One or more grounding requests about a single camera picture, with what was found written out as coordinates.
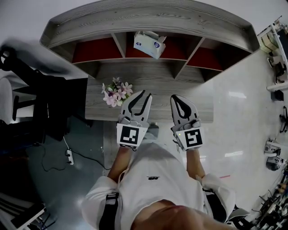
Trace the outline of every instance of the white t-shirt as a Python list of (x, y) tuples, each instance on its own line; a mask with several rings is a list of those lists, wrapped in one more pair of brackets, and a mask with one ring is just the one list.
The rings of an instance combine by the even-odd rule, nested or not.
[[(224, 186), (211, 174), (207, 174), (202, 181), (205, 178), (214, 185)], [(200, 182), (189, 177), (179, 153), (172, 154), (155, 142), (142, 142), (118, 188), (122, 197), (121, 230), (130, 230), (143, 208), (163, 199), (205, 212)], [(117, 183), (108, 177), (100, 177), (83, 201), (83, 217), (95, 229), (98, 229), (104, 212), (106, 195), (115, 190)], [(228, 215), (234, 205), (235, 195)]]

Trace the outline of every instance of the desk surface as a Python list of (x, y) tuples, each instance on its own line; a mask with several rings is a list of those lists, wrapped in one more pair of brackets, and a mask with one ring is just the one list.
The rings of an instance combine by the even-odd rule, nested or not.
[[(138, 63), (138, 65), (150, 65), (150, 63)], [(147, 95), (152, 94), (149, 122), (173, 122), (170, 107), (172, 94), (181, 95), (192, 101), (203, 123), (213, 122), (213, 83), (212, 81), (203, 83), (197, 72), (187, 72), (175, 80), (167, 68), (161, 69), (159, 66), (155, 69), (143, 66), (142, 71), (138, 72), (135, 70), (139, 68), (131, 68), (130, 63), (119, 63), (119, 66), (114, 64), (113, 67), (115, 68), (110, 68), (109, 64), (103, 64), (97, 79), (89, 77), (86, 91), (86, 119), (110, 121), (118, 119), (121, 108), (108, 106), (103, 101), (104, 94), (101, 94), (102, 83), (111, 84), (112, 77), (118, 76), (122, 81), (133, 84), (134, 92), (146, 90), (145, 95), (133, 108), (134, 111), (140, 111)]]

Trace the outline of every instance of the wooden shelf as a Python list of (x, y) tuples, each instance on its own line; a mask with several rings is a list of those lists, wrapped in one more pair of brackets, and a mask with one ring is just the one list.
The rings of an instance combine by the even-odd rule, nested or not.
[(113, 38), (80, 42), (76, 45), (72, 63), (122, 58)]
[(216, 71), (224, 70), (215, 55), (215, 51), (203, 47), (197, 49), (196, 53), (191, 57), (187, 65)]
[[(187, 60), (185, 52), (185, 40), (177, 37), (167, 37), (164, 41), (166, 48), (160, 58), (173, 60)], [(152, 58), (144, 52), (133, 47), (134, 41), (132, 38), (127, 39), (126, 58)]]

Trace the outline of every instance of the white wall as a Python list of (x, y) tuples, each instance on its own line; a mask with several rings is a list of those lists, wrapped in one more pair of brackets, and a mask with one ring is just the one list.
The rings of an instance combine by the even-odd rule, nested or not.
[[(286, 0), (199, 0), (234, 13), (260, 33), (280, 15), (288, 12)], [(0, 45), (10, 44), (27, 64), (50, 68), (46, 72), (64, 73), (66, 78), (86, 77), (42, 47), (39, 39), (47, 22), (56, 15), (94, 0), (2, 0), (0, 1)], [(0, 71), (0, 77), (7, 72)]]

